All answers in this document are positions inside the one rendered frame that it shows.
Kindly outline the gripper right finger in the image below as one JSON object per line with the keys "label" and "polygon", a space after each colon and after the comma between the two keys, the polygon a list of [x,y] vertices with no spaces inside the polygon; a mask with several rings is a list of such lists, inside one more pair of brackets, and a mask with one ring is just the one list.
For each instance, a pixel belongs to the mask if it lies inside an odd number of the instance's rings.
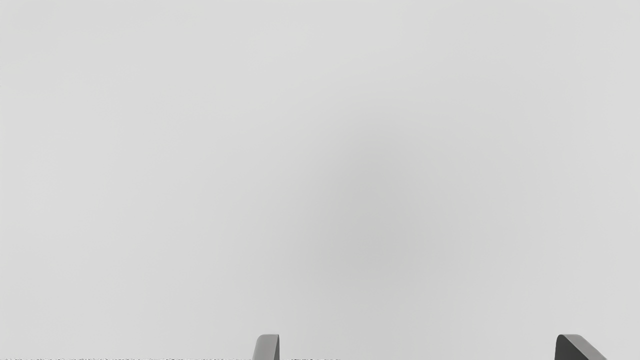
{"label": "gripper right finger", "polygon": [[560,334],[555,342],[554,360],[608,360],[578,334]]}

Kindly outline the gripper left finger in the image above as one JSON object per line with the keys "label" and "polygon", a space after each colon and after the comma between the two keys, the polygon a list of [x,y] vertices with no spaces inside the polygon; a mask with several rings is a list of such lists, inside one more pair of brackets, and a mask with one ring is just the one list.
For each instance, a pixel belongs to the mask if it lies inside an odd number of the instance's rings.
{"label": "gripper left finger", "polygon": [[277,333],[260,335],[254,346],[252,360],[281,360],[280,336]]}

